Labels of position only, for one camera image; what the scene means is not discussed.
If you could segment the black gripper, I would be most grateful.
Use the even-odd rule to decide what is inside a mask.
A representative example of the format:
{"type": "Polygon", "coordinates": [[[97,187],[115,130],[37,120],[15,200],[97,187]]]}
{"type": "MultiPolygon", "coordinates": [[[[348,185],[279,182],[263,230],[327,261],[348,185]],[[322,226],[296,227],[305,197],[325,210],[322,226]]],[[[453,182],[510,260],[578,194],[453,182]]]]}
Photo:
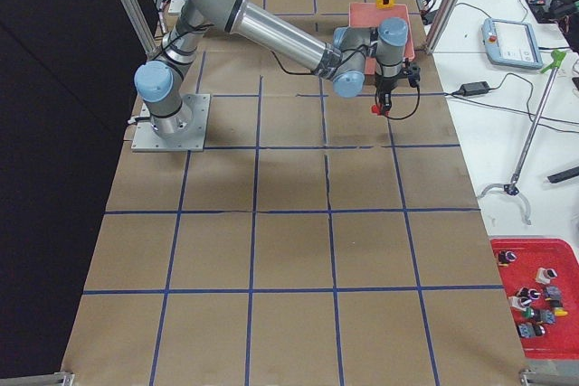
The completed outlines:
{"type": "Polygon", "coordinates": [[[398,77],[385,77],[381,73],[375,73],[375,110],[377,115],[389,115],[392,109],[392,92],[398,84],[398,77]]]}

